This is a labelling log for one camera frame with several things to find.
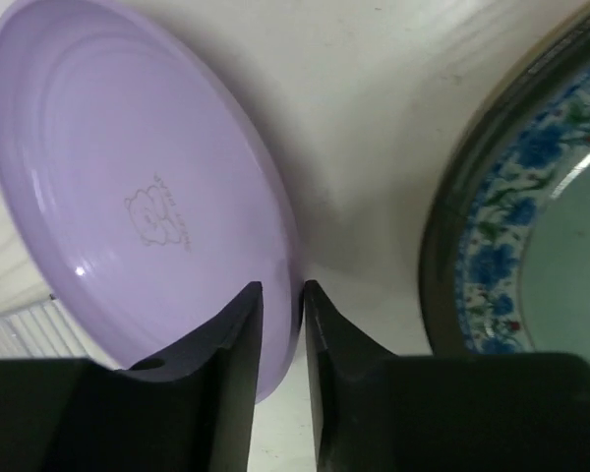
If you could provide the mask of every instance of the blue flower pattern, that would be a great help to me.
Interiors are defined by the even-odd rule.
[[[458,252],[457,307],[466,344],[484,354],[531,346],[517,308],[519,258],[540,199],[565,157],[590,149],[590,69],[540,110],[498,159],[472,204]]]
[[[536,211],[535,200],[526,197],[511,206],[511,211],[504,218],[504,223],[514,226],[528,226],[535,219]]]
[[[506,293],[502,293],[494,301],[492,312],[497,317],[503,317],[513,312],[513,300]]]
[[[497,337],[488,337],[481,344],[484,354],[512,354],[516,351],[515,344],[505,342]]]
[[[499,281],[509,277],[516,266],[517,259],[513,256],[513,247],[509,244],[483,246],[470,260],[469,280],[493,288]]]
[[[549,125],[528,136],[519,144],[518,164],[525,169],[543,169],[561,157],[563,128]]]

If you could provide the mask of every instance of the ceramic plate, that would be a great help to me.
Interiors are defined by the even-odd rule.
[[[123,366],[265,288],[259,398],[300,325],[291,208],[236,101],[188,49],[103,0],[0,22],[0,184],[58,298]]]
[[[590,8],[560,31],[442,184],[421,264],[436,353],[590,360]]]

